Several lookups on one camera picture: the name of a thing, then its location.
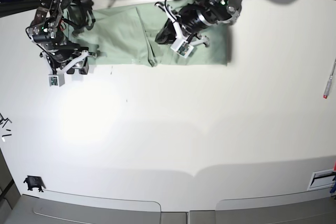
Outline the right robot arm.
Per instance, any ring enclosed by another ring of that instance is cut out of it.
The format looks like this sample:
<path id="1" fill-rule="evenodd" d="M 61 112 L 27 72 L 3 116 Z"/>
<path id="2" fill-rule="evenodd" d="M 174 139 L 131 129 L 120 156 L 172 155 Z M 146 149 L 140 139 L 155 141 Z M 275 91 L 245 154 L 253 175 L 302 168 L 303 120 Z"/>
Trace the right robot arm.
<path id="1" fill-rule="evenodd" d="M 64 25 L 81 32 L 94 22 L 93 14 L 81 0 L 39 0 L 34 19 L 25 32 L 42 50 L 40 57 L 46 60 L 53 76 L 60 71 L 86 75 L 88 58 L 93 54 L 88 47 L 72 42 L 64 33 Z"/>

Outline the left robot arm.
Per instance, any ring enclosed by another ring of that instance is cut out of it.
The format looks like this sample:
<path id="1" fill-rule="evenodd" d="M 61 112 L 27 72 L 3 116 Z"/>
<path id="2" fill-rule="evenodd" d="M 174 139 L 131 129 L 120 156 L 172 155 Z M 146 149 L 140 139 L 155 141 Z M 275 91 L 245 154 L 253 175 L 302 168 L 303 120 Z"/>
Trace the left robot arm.
<path id="1" fill-rule="evenodd" d="M 217 24 L 232 24 L 240 15 L 243 0 L 193 0 L 185 6 L 174 9 L 165 0 L 157 2 L 167 15 L 167 21 L 155 37 L 159 45 L 173 44 L 176 40 L 192 46 L 205 44 L 209 39 L 201 32 Z"/>

